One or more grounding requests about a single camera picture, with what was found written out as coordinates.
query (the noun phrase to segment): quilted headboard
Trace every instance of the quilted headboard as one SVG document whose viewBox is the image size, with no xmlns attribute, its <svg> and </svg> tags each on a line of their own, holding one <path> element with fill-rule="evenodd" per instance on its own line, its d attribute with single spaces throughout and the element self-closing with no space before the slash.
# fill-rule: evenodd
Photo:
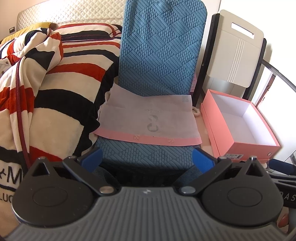
<svg viewBox="0 0 296 241">
<path fill-rule="evenodd" d="M 38 22 L 122 24 L 126 0 L 48 0 L 17 16 L 17 31 Z"/>
</svg>

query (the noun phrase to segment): white label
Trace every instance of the white label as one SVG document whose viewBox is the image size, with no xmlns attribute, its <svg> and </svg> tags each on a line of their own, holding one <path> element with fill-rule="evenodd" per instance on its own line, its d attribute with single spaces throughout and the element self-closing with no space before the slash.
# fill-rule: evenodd
<svg viewBox="0 0 296 241">
<path fill-rule="evenodd" d="M 225 154 L 225 157 L 228 157 L 229 159 L 241 159 L 244 155 L 243 154 Z"/>
</svg>

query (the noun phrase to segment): chair seat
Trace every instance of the chair seat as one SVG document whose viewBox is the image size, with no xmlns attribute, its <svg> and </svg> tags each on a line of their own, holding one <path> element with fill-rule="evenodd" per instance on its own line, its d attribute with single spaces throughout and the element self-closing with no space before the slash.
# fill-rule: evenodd
<svg viewBox="0 0 296 241">
<path fill-rule="evenodd" d="M 104 167 L 136 174 L 183 174 L 194 166 L 192 151 L 197 146 L 158 146 L 117 141 L 98 137 L 96 146 L 103 149 Z"/>
</svg>

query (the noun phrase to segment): wall outlet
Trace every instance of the wall outlet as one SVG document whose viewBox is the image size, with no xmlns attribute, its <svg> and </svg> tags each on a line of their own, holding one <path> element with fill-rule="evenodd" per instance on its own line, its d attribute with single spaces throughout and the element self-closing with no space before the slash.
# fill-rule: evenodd
<svg viewBox="0 0 296 241">
<path fill-rule="evenodd" d="M 10 34 L 13 33 L 14 31 L 15 31 L 15 28 L 14 27 L 12 27 L 12 28 L 9 29 L 9 33 Z"/>
</svg>

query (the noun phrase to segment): open box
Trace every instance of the open box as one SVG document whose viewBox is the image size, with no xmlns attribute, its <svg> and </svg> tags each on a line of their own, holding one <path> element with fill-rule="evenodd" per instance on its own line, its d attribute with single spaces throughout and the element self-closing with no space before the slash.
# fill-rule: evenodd
<svg viewBox="0 0 296 241">
<path fill-rule="evenodd" d="M 257 156 L 266 163 L 280 148 L 268 124 L 248 100 L 208 90 L 200 109 L 215 157 L 245 161 Z"/>
</svg>

